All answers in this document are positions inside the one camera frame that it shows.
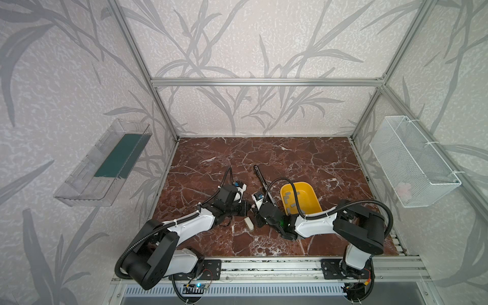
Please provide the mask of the black stapler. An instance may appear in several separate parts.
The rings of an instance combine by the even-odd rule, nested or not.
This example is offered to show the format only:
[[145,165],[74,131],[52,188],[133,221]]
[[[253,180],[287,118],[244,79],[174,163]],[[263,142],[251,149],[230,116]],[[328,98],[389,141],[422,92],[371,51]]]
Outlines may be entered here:
[[[263,193],[267,192],[268,183],[257,165],[254,165],[254,171],[262,185]],[[270,196],[270,194],[268,195],[268,199],[270,202],[272,202],[272,204],[276,204],[275,200]]]

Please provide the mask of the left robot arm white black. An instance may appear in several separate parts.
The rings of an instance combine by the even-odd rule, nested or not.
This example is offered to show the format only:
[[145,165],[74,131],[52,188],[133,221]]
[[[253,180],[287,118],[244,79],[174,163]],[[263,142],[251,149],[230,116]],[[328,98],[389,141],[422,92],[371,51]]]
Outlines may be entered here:
[[164,278],[177,281],[180,275],[192,280],[203,276],[205,256],[178,247],[221,226],[226,219],[246,217],[251,208],[243,199],[246,190],[247,185],[233,180],[232,169],[227,169],[217,191],[199,202],[195,212],[172,221],[147,221],[118,258],[114,274],[122,280],[136,281],[146,291]]

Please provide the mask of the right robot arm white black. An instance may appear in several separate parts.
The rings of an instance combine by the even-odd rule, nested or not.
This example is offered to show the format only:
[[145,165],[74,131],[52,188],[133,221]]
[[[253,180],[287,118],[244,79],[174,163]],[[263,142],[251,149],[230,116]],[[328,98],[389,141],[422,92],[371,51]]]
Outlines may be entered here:
[[[296,214],[287,215],[271,202],[270,187],[280,180],[290,183]],[[348,246],[339,266],[330,269],[343,278],[354,279],[360,279],[366,271],[372,280],[372,258],[384,254],[384,241],[394,224],[393,214],[387,205],[371,199],[344,200],[332,209],[306,214],[300,206],[296,184],[284,177],[275,179],[265,192],[258,191],[252,198],[257,223],[274,228],[286,240],[329,234],[342,237]]]

